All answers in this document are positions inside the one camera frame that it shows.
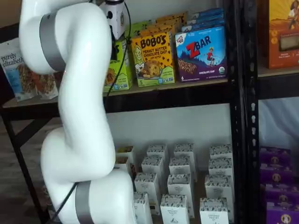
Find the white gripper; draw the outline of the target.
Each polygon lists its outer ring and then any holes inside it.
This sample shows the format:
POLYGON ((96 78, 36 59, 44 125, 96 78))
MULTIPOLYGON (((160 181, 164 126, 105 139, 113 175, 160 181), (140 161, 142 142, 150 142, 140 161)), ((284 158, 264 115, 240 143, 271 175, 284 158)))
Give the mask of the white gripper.
POLYGON ((117 54, 119 53, 117 40, 125 32, 125 3, 123 0, 105 0, 100 7, 106 14, 113 37, 115 38, 112 39, 111 60, 117 60, 117 54))

